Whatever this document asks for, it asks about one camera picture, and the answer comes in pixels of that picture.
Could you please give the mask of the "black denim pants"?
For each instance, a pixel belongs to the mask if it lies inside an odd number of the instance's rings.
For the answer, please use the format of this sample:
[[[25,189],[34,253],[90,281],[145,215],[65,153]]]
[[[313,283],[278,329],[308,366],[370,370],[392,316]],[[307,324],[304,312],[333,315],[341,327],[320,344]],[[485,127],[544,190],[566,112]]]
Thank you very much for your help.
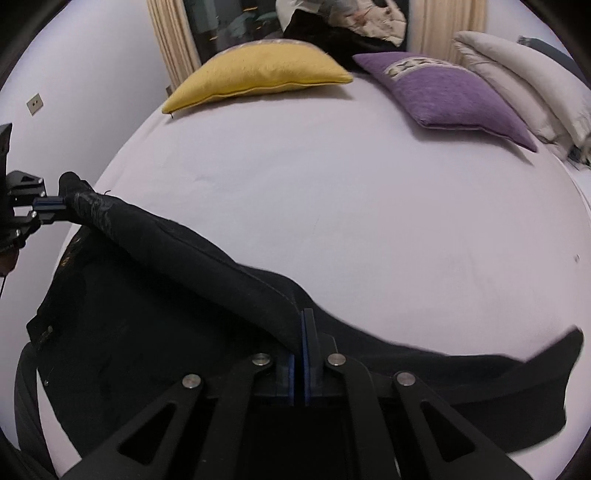
[[[387,382],[401,371],[418,376],[510,459],[565,425],[579,330],[523,362],[389,343],[325,312],[294,281],[240,265],[173,221],[96,192],[64,202],[65,220],[79,229],[27,324],[15,378],[18,439],[1,444],[5,479],[58,477],[43,402],[79,463],[184,376],[219,381],[259,353],[290,358],[294,385],[284,404],[260,401],[249,411],[228,479],[363,479],[346,404],[304,403],[305,309],[339,352],[370,371],[390,434]]]

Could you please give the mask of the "beige left curtain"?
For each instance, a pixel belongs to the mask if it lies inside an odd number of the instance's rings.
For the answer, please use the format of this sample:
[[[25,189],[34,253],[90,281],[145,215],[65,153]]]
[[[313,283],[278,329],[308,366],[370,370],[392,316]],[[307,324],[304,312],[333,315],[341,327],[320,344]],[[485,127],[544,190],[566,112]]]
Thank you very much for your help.
[[[201,65],[184,2],[147,0],[147,8],[171,89],[176,90]]]

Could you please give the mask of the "beige curtain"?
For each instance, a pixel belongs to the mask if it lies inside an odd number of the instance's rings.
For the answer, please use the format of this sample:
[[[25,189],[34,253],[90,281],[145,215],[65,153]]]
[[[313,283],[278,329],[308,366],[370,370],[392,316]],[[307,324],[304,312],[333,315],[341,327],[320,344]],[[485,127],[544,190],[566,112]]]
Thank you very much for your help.
[[[455,62],[455,34],[485,31],[486,0],[412,0],[409,7],[408,49],[414,53]]]
[[[184,2],[147,0],[147,8],[171,89],[176,90],[201,65]]]

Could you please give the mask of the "dark window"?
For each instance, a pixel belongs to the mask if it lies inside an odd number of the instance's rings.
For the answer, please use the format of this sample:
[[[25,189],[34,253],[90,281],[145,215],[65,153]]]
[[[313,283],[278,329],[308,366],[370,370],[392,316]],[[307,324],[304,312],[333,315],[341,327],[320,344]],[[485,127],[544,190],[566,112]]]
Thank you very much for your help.
[[[238,46],[259,41],[293,39],[318,46],[348,65],[351,57],[362,53],[404,51],[404,43],[392,43],[365,37],[355,32],[329,25],[322,14],[323,1],[183,1],[201,61]],[[407,1],[395,1],[409,24]]]

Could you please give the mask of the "yellow pillow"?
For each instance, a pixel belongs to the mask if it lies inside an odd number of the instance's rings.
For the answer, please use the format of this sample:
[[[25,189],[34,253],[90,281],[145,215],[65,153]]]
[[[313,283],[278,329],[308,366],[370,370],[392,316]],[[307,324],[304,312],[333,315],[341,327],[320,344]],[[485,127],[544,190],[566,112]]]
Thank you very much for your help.
[[[322,49],[296,40],[240,44],[215,55],[173,91],[161,112],[228,98],[346,85],[353,75]]]

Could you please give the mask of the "purple pillow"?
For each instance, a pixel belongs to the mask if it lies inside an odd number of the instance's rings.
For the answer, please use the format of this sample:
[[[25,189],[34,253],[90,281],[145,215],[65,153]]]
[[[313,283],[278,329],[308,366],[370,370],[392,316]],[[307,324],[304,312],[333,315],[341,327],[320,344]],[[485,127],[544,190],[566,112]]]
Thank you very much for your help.
[[[353,59],[424,128],[479,130],[531,152],[538,150],[514,109],[464,67],[407,52],[358,54]]]

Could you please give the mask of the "folded beige duvet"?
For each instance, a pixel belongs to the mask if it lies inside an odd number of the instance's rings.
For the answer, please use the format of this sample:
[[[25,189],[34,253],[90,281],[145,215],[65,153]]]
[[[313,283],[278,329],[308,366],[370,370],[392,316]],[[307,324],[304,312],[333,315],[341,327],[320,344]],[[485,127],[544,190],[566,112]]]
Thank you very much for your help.
[[[462,64],[478,74],[562,160],[590,162],[590,89],[559,63],[528,46],[459,31]]]

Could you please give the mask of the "beige right curtain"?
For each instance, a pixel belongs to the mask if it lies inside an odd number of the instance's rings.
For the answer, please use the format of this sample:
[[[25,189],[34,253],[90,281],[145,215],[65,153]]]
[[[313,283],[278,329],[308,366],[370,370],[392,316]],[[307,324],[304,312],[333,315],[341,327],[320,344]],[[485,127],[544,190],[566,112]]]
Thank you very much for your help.
[[[455,34],[485,31],[486,0],[412,0],[409,7],[408,49],[414,53],[455,62]]]

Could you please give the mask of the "dark grey headboard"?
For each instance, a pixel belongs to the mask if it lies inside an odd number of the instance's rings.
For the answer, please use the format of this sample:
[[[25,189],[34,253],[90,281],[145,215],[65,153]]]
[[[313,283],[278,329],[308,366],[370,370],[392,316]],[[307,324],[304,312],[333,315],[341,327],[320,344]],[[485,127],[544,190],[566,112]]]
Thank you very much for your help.
[[[569,55],[563,53],[562,51],[558,50],[557,48],[538,38],[520,36],[518,38],[518,43],[520,45],[527,46],[540,53],[543,53],[544,55],[553,59],[565,68],[572,68],[577,66],[577,64]]]

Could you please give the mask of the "wall socket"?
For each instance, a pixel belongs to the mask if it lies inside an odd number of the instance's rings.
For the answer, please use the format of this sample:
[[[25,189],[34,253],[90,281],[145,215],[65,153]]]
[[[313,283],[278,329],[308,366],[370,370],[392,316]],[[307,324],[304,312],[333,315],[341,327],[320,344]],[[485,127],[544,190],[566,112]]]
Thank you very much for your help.
[[[34,116],[43,106],[43,100],[39,93],[35,94],[27,103],[27,108],[31,116]]]

